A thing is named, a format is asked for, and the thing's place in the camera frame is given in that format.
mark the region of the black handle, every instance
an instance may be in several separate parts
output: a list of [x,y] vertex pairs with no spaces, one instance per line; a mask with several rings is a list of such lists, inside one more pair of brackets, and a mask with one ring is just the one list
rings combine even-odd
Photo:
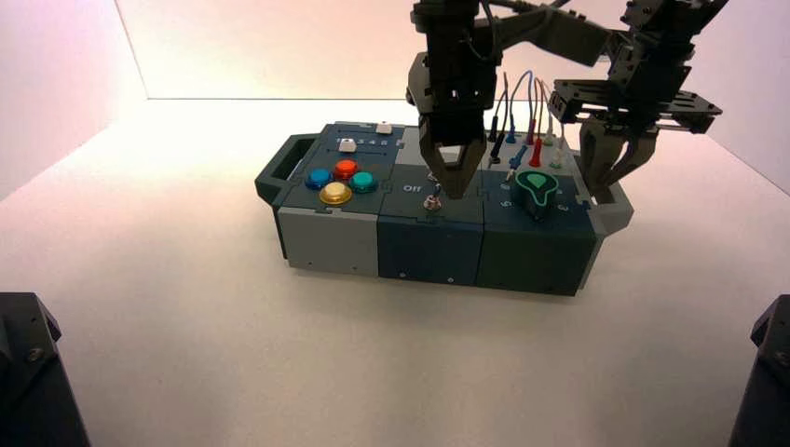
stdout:
[[255,179],[258,196],[273,207],[278,207],[291,183],[288,178],[305,158],[307,151],[319,138],[318,133],[293,135],[277,151],[263,171]]

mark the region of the red button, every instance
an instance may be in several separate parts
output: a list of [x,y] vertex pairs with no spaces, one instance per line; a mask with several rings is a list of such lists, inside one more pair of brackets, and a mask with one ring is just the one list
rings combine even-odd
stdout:
[[354,160],[340,160],[334,165],[334,179],[335,180],[348,180],[354,176],[360,167]]

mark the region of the white table surface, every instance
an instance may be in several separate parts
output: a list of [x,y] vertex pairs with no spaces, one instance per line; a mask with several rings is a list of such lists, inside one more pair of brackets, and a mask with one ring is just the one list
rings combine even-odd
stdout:
[[58,319],[95,445],[724,445],[788,196],[664,132],[574,298],[297,271],[253,179],[335,120],[416,116],[149,102],[0,203],[0,290]]

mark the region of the white wall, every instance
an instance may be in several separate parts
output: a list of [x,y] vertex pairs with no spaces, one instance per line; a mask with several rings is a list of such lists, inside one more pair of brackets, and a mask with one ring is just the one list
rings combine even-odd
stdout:
[[[158,98],[402,98],[425,46],[409,21],[415,0],[118,1],[148,92]],[[568,7],[623,26],[625,0]],[[696,39],[686,88],[725,110],[711,135],[790,192],[788,13],[785,0],[730,1]],[[601,78],[607,65],[590,70],[526,44],[507,53],[511,77],[528,67],[546,79]]]
[[0,0],[0,199],[144,98],[112,0]]
[[[425,36],[409,20],[414,2],[119,0],[119,5],[155,98],[403,98],[409,67],[425,48]],[[612,26],[624,9],[621,0],[587,3],[597,11],[591,18]],[[527,65],[540,67],[548,78],[590,72],[527,44],[509,53],[505,68],[515,76]]]
[[710,135],[790,194],[790,2],[730,0],[697,39],[685,88],[724,109]]

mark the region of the white button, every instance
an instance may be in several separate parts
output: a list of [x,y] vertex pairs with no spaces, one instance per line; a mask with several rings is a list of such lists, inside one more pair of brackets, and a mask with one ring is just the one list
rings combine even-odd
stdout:
[[392,135],[392,125],[389,123],[378,123],[375,125],[375,133],[379,135]]
[[344,138],[343,140],[340,140],[340,148],[338,148],[338,151],[345,152],[347,154],[357,152],[357,143],[354,142],[353,139]]

